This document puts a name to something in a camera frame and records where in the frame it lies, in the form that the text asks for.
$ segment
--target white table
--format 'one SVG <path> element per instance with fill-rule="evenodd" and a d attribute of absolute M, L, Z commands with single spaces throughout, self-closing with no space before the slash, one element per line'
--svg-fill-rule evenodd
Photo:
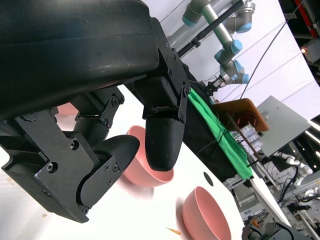
<path fill-rule="evenodd" d="M 253 172 L 253 179 L 250 180 L 254 192 L 258 198 L 258 201 L 265 207 L 265 209 L 272 214 L 275 219 L 289 225 L 289 221 L 285 216 L 284 212 L 280 208 L 279 204 L 277 203 L 275 197 L 270 192 L 268 186 L 264 182 L 263 179 L 259 178 L 258 175 Z"/>
<path fill-rule="evenodd" d="M 126 134 L 132 125 L 145 126 L 145 121 L 142 119 L 142 104 L 124 86 L 120 86 L 119 89 L 125 97 L 125 102 L 119 107 L 114 117 L 108 138 Z M 74 119 L 73 116 L 59 117 L 58 123 L 63 129 L 70 129 L 73 125 L 70 121 L 72 119 Z M 7 161 L 7 159 L 3 160 L 4 155 L 0 159 L 1 165 Z M 205 180 L 203 172 L 209 174 L 213 181 L 213 187 Z M 32 204 L 37 209 L 29 220 L 31 222 L 27 222 L 26 226 L 33 226 L 33 231 L 36 234 L 32 236 L 33 234 L 27 231 L 32 237 L 21 239 L 189 240 L 191 238 L 182 224 L 182 206 L 185 198 L 196 186 L 202 186 L 211 193 L 225 214 L 232 239 L 240 240 L 244 225 L 232 194 L 184 143 L 174 167 L 172 182 L 156 188 L 141 188 L 133 185 L 122 176 L 89 211 L 87 215 L 89 222 L 87 223 L 80 224 L 53 213 L 43 214 L 44 209 L 31 199 Z M 11 216 L 16 218 L 13 221 L 16 223 L 21 221 L 20 218 L 26 217 L 22 213 L 14 214 L 14 212 L 12 214 L 7 213 L 5 217 Z M 4 216 L 1 216 L 0 221 L 0 224 L 5 221 Z M 182 232 L 182 235 L 179 236 L 167 228 L 178 230 Z M 5 229 L 8 236 L 10 236 L 12 229 L 11 224 Z M 23 231 L 23 229 L 17 229 L 17 226 L 14 230 L 13 235 L 15 236 L 19 235 L 19 231 Z"/>

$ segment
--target pink bowl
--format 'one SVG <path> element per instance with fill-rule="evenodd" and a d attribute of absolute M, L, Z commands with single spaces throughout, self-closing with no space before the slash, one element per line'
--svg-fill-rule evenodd
<path fill-rule="evenodd" d="M 227 220 L 215 199 L 197 186 L 182 208 L 184 225 L 194 240 L 231 240 Z"/>
<path fill-rule="evenodd" d="M 79 112 L 70 102 L 58 106 L 58 110 L 62 115 L 76 115 Z"/>
<path fill-rule="evenodd" d="M 141 126 L 132 126 L 126 134 L 139 139 L 140 147 L 134 159 L 124 171 L 124 176 L 133 184 L 147 188 L 171 182 L 174 178 L 173 169 L 170 171 L 155 171 L 150 168 L 147 162 L 145 148 L 146 130 Z"/>

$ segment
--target blue joint cap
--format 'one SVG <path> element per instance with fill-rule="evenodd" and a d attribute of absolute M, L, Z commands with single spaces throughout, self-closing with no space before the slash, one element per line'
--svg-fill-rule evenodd
<path fill-rule="evenodd" d="M 237 74 L 235 74 L 235 75 L 233 75 L 233 77 L 231 78 L 233 81 L 235 81 L 236 79 L 237 79 L 237 77 L 238 77 L 238 75 Z"/>
<path fill-rule="evenodd" d="M 214 58 L 215 60 L 218 61 L 218 59 L 220 58 L 221 54 L 223 53 L 223 50 L 221 49 L 220 51 L 218 51 L 215 55 L 214 55 Z"/>
<path fill-rule="evenodd" d="M 234 62 L 236 71 L 240 72 L 240 70 L 243 69 L 243 66 L 241 65 L 241 63 L 238 60 L 234 60 L 233 62 Z"/>
<path fill-rule="evenodd" d="M 182 22 L 189 27 L 194 27 L 195 25 L 197 25 L 196 23 L 186 19 L 184 16 L 182 17 Z"/>
<path fill-rule="evenodd" d="M 244 74 L 242 77 L 242 83 L 247 84 L 250 80 L 249 74 Z"/>
<path fill-rule="evenodd" d="M 242 43 L 239 40 L 233 40 L 231 43 L 231 51 L 237 55 L 242 50 Z"/>
<path fill-rule="evenodd" d="M 249 22 L 249 23 L 247 23 L 247 24 L 242 25 L 241 27 L 239 27 L 236 32 L 237 32 L 238 34 L 243 34 L 243 33 L 246 33 L 246 32 L 248 32 L 248 31 L 250 31 L 251 28 L 252 28 L 252 22 Z"/>

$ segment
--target green towel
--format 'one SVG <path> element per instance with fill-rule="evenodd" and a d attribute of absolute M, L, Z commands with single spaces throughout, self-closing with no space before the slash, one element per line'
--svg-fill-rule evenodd
<path fill-rule="evenodd" d="M 204 118 L 213 136 L 218 141 L 225 131 L 223 124 L 217 119 L 205 101 L 193 89 L 191 89 L 188 99 Z M 247 165 L 249 165 L 247 161 L 247 154 L 240 144 L 234 140 L 231 133 L 228 132 L 225 134 L 222 137 L 219 145 L 239 176 L 243 180 L 249 179 L 253 173 L 251 167 L 247 167 Z"/>

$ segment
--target bowl rim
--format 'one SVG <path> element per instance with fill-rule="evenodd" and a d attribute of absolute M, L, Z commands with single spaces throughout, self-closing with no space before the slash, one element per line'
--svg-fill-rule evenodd
<path fill-rule="evenodd" d="M 199 202 L 198 202 L 198 198 L 197 198 L 197 190 L 198 190 L 198 189 L 202 189 L 202 190 L 206 191 L 206 192 L 210 195 L 210 197 L 212 198 L 212 200 L 218 205 L 219 210 L 222 212 L 222 215 L 223 215 L 222 221 L 225 221 L 225 223 L 226 223 L 226 225 L 227 225 L 227 228 L 228 228 L 228 235 L 230 236 L 230 239 L 232 239 L 231 230 L 230 230 L 228 221 L 227 221 L 226 216 L 225 216 L 224 212 L 222 211 L 220 205 L 217 203 L 217 201 L 215 200 L 215 198 L 210 194 L 210 192 L 208 192 L 204 187 L 202 187 L 202 186 L 197 186 L 197 187 L 194 189 L 195 201 L 196 201 L 196 205 L 197 205 L 197 207 L 198 207 L 198 209 L 199 209 L 199 211 L 200 211 L 200 214 L 201 214 L 203 220 L 205 221 L 205 224 L 209 227 L 210 231 L 216 236 L 216 238 L 217 238 L 218 240 L 221 240 L 221 239 L 215 234 L 215 231 L 213 231 L 213 229 L 211 228 L 211 226 L 208 224 L 207 220 L 206 220 L 205 217 L 204 217 L 203 211 L 201 210 L 201 208 L 200 208 L 200 206 L 199 206 Z"/>
<path fill-rule="evenodd" d="M 146 128 L 143 127 L 143 126 L 140 126 L 140 125 L 132 125 L 132 126 L 129 128 L 129 130 L 126 132 L 126 134 L 127 134 L 127 135 L 130 135 L 130 130 L 131 130 L 132 128 L 137 128 L 137 127 L 143 129 L 144 131 L 146 131 Z M 169 171 L 167 171 L 167 173 L 172 171 L 172 177 L 171 177 L 168 181 L 165 181 L 165 180 L 159 179 L 158 177 L 154 176 L 154 175 L 150 172 L 149 169 L 145 168 L 144 165 L 140 162 L 140 160 L 139 160 L 139 158 L 138 158 L 137 156 L 134 156 L 134 159 L 136 159 L 136 160 L 139 162 L 139 164 L 141 165 L 141 167 L 142 167 L 151 177 L 153 177 L 153 178 L 156 179 L 157 181 L 159 181 L 159 182 L 161 182 L 161 183 L 163 183 L 163 184 L 167 184 L 167 183 L 170 183 L 170 182 L 174 179 L 174 176 L 175 176 L 175 170 L 174 170 L 174 168 L 172 168 L 172 169 L 170 169 Z"/>

